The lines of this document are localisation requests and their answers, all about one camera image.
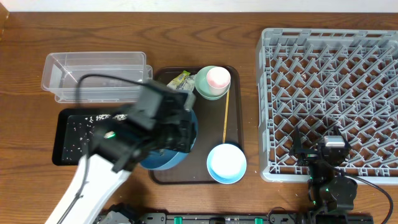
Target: white plastic basket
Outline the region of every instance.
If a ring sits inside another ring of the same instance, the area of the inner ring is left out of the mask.
[[[265,29],[256,47],[261,177],[306,182],[289,156],[337,125],[353,149],[340,169],[398,184],[398,31]]]

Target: clear plastic bin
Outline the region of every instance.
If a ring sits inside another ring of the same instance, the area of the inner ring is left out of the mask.
[[[52,53],[45,60],[42,89],[55,94],[59,103],[74,103],[75,87],[81,76],[105,74],[143,82],[152,79],[152,67],[146,65],[143,52]],[[140,86],[109,78],[89,77],[81,86],[83,103],[132,102]]]

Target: black cable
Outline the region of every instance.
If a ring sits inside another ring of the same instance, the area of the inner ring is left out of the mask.
[[[344,172],[343,170],[337,169],[336,167],[333,167],[332,165],[330,165],[327,161],[324,161],[324,162],[325,162],[326,166],[328,166],[329,168],[333,169],[334,171],[340,173],[341,175],[346,175],[348,177],[351,177],[352,179],[356,179],[356,180],[362,181],[365,184],[368,184],[368,185],[374,187],[375,189],[377,189],[378,191],[380,191],[381,193],[383,193],[387,197],[388,201],[390,202],[390,209],[389,209],[389,211],[387,213],[386,218],[383,220],[383,222],[381,222],[381,224],[385,224],[385,223],[388,222],[388,220],[390,219],[390,217],[392,215],[392,211],[394,209],[394,202],[392,201],[391,196],[384,189],[382,189],[381,187],[377,186],[376,184],[374,184],[372,182],[364,180],[364,179],[362,179],[360,177],[357,177],[357,176],[355,176],[353,174],[348,174],[348,173]]]
[[[76,85],[75,100],[76,100],[76,105],[77,105],[78,108],[81,107],[80,106],[80,88],[81,88],[81,84],[83,83],[83,80],[88,78],[88,77],[103,77],[103,78],[116,79],[116,80],[120,80],[120,81],[124,81],[124,82],[128,82],[128,83],[132,83],[132,84],[135,84],[135,85],[142,85],[142,86],[146,85],[144,83],[127,80],[125,78],[113,77],[111,75],[102,75],[102,74],[87,74],[87,75],[83,75],[82,77],[80,77],[80,79],[79,79],[79,81],[77,82],[77,85]],[[83,197],[81,195],[81,193],[83,192],[83,189],[84,189],[84,187],[86,185],[86,180],[87,180],[87,176],[88,176],[88,167],[89,167],[89,162],[90,162],[90,160],[88,159],[88,156],[89,156],[88,155],[89,154],[88,145],[87,146],[85,144],[82,145],[81,146],[81,150],[83,151],[83,155],[86,156],[85,173],[83,175],[83,181],[81,182],[79,190],[75,194],[75,198],[72,200],[72,202],[70,203],[68,208],[65,210],[65,212],[63,213],[63,215],[61,216],[61,218],[59,219],[57,224],[61,224],[64,221],[64,219],[69,214],[70,210],[72,210],[73,206],[76,204],[77,200],[79,200],[79,198]]]
[[[274,223],[271,222],[271,219],[269,218],[269,216],[272,215],[272,212],[274,212],[274,210],[275,210],[275,209],[278,209],[278,208],[279,208],[279,209],[285,210],[286,214],[293,220],[294,223],[296,223],[296,219],[293,218],[293,216],[292,216],[291,214],[289,214],[289,213],[287,212],[286,209],[284,209],[283,207],[278,206],[278,207],[272,208],[271,211],[269,211],[269,213],[268,213],[268,215],[267,215],[267,219],[268,219],[268,223],[269,223],[269,224],[274,224]]]

